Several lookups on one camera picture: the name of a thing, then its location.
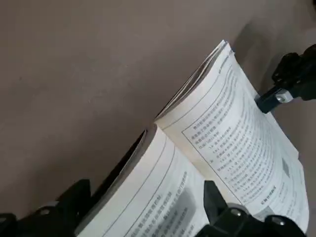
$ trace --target black clamp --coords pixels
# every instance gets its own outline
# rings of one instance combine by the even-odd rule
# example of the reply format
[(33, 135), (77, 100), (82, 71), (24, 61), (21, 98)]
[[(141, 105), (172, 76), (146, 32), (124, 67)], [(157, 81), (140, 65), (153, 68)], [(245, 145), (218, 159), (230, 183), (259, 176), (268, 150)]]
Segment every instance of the black clamp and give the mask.
[(304, 101), (316, 99), (316, 44), (302, 55), (288, 53), (283, 56), (272, 80), (274, 87), (256, 99), (259, 109), (265, 114), (296, 97)]
[(228, 207), (213, 181), (205, 181), (203, 201), (210, 224), (195, 237), (306, 237), (285, 216), (270, 215), (261, 222), (243, 207)]

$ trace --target open book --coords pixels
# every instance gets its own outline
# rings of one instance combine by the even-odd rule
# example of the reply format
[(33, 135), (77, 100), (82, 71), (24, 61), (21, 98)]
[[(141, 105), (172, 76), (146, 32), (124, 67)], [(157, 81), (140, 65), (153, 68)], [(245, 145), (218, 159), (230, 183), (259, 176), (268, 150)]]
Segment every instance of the open book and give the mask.
[(298, 152), (221, 42), (158, 115), (79, 237), (194, 236), (208, 219), (205, 180), (257, 219), (287, 216), (306, 231)]

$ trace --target gray background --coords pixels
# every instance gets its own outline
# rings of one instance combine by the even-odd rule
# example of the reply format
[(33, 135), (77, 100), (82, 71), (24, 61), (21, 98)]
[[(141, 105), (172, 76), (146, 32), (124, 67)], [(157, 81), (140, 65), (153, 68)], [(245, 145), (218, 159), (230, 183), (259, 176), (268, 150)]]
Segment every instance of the gray background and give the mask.
[[(311, 0), (2, 0), (0, 212), (73, 182), (95, 189), (207, 54), (226, 39), (257, 89), (315, 43)], [(275, 115), (301, 152), (316, 234), (315, 101)]]

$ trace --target white paper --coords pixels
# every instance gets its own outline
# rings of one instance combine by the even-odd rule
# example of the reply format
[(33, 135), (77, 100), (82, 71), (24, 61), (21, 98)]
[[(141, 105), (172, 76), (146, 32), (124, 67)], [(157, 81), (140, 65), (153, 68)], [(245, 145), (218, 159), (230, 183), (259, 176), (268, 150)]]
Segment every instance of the white paper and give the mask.
[(203, 82), (157, 124), (226, 201), (245, 205), (260, 220), (287, 216), (306, 231), (298, 152), (273, 116), (257, 108), (255, 95), (227, 45)]
[(133, 171), (79, 237), (189, 237), (208, 223), (204, 178), (158, 128)]

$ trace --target metal screw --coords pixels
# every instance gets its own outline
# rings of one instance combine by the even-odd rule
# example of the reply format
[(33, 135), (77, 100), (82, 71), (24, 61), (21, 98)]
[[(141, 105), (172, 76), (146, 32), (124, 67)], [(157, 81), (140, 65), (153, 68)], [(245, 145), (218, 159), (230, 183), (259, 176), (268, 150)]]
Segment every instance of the metal screw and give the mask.
[(49, 210), (48, 209), (43, 209), (43, 210), (40, 211), (40, 214), (41, 215), (47, 215), (47, 214), (49, 214)]
[(285, 225), (285, 222), (279, 217), (272, 217), (272, 221), (280, 226)]
[(276, 96), (276, 99), (277, 99), (280, 103), (285, 102), (285, 99), (284, 99), (283, 97)]
[(238, 209), (232, 209), (231, 213), (235, 216), (241, 216), (241, 212)]

